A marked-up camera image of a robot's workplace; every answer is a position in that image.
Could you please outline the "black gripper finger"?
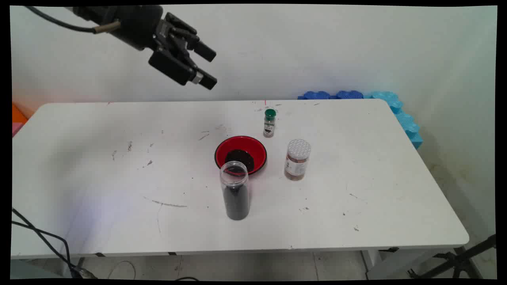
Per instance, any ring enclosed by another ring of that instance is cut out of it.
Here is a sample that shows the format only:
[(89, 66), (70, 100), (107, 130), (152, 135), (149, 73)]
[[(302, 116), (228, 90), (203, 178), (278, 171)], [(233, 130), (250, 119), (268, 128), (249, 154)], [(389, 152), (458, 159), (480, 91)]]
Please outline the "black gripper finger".
[(150, 56), (149, 65), (181, 86), (190, 82), (208, 90), (214, 88), (218, 80), (188, 60), (188, 58), (180, 60), (169, 50), (159, 47)]
[(158, 59), (167, 63), (192, 63), (190, 51), (208, 62), (217, 56), (197, 35), (196, 29), (172, 13), (158, 22)]

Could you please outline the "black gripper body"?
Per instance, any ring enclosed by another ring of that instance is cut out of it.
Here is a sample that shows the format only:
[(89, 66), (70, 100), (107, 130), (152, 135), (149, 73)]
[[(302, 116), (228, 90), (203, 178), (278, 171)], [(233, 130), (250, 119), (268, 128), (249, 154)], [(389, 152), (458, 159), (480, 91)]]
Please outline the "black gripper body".
[(96, 34), (112, 34), (139, 51), (156, 47), (162, 13), (161, 6), (74, 6), (75, 15), (96, 24)]

